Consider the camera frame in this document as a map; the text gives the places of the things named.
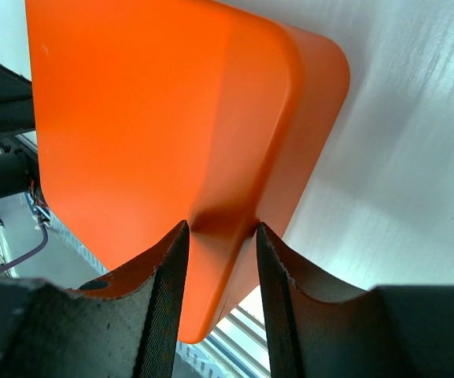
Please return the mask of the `orange chocolate box tray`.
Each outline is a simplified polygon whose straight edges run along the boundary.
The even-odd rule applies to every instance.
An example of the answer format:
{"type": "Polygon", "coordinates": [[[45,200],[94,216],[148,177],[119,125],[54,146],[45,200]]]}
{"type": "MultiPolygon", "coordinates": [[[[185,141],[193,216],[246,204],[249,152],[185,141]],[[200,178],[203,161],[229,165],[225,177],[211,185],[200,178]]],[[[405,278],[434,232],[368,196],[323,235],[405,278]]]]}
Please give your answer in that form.
{"type": "Polygon", "coordinates": [[[290,95],[272,132],[264,163],[238,223],[238,256],[214,319],[221,320],[257,285],[253,234],[259,221],[283,233],[318,161],[349,90],[345,53],[332,40],[284,25],[290,95]]]}

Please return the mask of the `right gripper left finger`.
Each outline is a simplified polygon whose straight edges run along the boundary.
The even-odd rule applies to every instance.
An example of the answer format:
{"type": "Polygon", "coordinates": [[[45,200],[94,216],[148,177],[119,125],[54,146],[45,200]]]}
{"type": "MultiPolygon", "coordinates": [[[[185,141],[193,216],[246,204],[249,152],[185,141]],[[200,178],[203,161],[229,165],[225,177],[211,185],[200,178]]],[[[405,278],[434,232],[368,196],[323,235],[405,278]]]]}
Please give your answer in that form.
{"type": "Polygon", "coordinates": [[[81,287],[0,276],[0,377],[169,377],[190,231],[81,287]]]}

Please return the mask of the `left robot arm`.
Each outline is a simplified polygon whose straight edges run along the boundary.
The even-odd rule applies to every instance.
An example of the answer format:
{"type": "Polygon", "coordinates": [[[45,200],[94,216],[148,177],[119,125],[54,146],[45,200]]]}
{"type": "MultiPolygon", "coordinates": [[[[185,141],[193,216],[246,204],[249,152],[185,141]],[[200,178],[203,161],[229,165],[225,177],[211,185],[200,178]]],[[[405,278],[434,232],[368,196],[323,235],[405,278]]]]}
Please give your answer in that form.
{"type": "Polygon", "coordinates": [[[31,81],[0,64],[0,199],[40,185],[37,153],[17,138],[34,130],[31,81]]]}

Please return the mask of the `orange box lid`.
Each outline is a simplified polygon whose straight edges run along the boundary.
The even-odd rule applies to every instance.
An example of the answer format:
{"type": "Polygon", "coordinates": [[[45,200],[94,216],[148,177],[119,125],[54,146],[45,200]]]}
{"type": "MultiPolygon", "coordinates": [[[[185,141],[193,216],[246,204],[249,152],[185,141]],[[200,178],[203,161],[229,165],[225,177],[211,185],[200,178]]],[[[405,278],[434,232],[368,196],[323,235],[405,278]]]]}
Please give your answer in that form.
{"type": "Polygon", "coordinates": [[[280,25],[212,1],[25,4],[42,191],[107,268],[190,226],[179,339],[217,321],[303,78],[280,25]]]}

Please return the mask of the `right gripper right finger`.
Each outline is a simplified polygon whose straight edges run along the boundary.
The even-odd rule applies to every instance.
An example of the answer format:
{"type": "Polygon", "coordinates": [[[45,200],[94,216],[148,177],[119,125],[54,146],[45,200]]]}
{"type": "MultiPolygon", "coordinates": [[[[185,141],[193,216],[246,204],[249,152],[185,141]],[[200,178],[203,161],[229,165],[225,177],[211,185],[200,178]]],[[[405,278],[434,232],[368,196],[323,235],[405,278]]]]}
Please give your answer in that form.
{"type": "Polygon", "coordinates": [[[273,377],[454,377],[454,285],[362,290],[257,227],[273,377]]]}

